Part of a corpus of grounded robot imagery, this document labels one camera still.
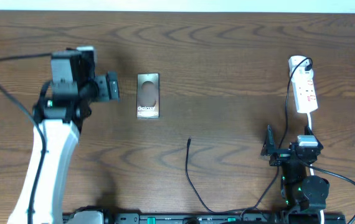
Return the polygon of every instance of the table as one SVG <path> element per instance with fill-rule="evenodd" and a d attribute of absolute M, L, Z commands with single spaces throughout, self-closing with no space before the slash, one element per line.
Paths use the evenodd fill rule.
<path fill-rule="evenodd" d="M 265 131 L 283 133 L 290 56 L 313 58 L 324 144 L 316 166 L 355 180 L 355 14 L 0 11 L 0 56 L 94 45 L 97 74 L 118 73 L 121 101 L 93 104 L 75 149 L 63 208 L 113 212 L 205 212 L 254 205 L 275 174 L 259 156 Z M 30 108 L 51 79 L 49 58 L 0 65 L 0 83 Z M 160 73 L 161 117 L 136 119 L 136 74 Z M 289 133 L 306 115 L 289 99 Z M 19 197 L 32 125 L 0 94 L 0 223 Z M 355 187 L 326 176 L 327 212 L 355 212 Z M 259 208 L 285 206 L 280 183 Z"/>

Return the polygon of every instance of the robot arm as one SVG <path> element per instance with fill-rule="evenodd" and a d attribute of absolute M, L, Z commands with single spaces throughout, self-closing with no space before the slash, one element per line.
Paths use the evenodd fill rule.
<path fill-rule="evenodd" d="M 95 61 L 93 47 L 79 47 L 52 54 L 53 79 L 44 85 L 34 106 L 34 119 L 45 137 L 46 153 L 34 195 L 33 223 L 63 224 L 65 181 L 73 150 L 79 142 L 83 120 L 92 113 L 89 104 L 119 100 L 116 73 L 95 76 Z M 52 96 L 47 98 L 45 94 L 49 85 Z M 34 128 L 31 161 L 19 200 L 9 217 L 9 224 L 27 223 L 27 209 L 41 151 L 42 140 Z M 88 224 L 100 224 L 103 223 L 103 213 L 93 211 L 80 220 Z"/>

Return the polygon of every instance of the extension cord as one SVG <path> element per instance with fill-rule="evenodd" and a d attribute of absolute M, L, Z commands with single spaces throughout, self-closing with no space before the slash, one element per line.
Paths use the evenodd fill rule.
<path fill-rule="evenodd" d="M 290 74 L 295 69 L 295 67 L 306 57 L 301 55 L 292 56 L 288 60 L 288 65 L 290 66 Z M 310 113 L 317 110 L 317 99 L 315 86 L 313 84 L 313 69 L 309 71 L 305 70 L 305 67 L 310 64 L 307 60 L 303 62 L 296 70 L 292 76 L 291 82 L 295 97 L 295 106 L 298 113 Z"/>

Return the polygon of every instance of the power strip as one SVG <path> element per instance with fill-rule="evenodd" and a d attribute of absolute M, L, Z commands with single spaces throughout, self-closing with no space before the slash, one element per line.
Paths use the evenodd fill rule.
<path fill-rule="evenodd" d="M 295 67 L 306 57 L 301 55 L 292 56 L 288 60 L 290 74 Z M 295 97 L 295 106 L 298 113 L 310 113 L 317 110 L 315 86 L 313 84 L 313 69 L 306 71 L 305 67 L 310 64 L 309 60 L 303 62 L 292 76 L 291 82 Z"/>

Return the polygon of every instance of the wooden table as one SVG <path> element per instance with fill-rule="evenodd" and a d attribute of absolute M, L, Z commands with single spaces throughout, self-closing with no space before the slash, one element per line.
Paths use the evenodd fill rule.
<path fill-rule="evenodd" d="M 189 172 L 213 210 L 254 205 L 276 168 L 259 154 L 268 124 L 284 130 L 287 60 L 313 58 L 324 144 L 315 165 L 355 180 L 355 15 L 0 11 L 0 56 L 94 45 L 97 74 L 118 72 L 121 101 L 93 104 L 67 179 L 64 211 L 103 205 L 114 212 L 204 212 Z M 49 58 L 0 65 L 0 82 L 28 108 L 51 79 Z M 136 119 L 136 74 L 161 74 L 161 117 Z M 286 144 L 306 115 L 289 100 Z M 19 197 L 32 125 L 0 94 L 0 223 Z M 355 212 L 355 187 L 327 178 L 327 212 Z M 260 204 L 285 206 L 280 183 Z"/>

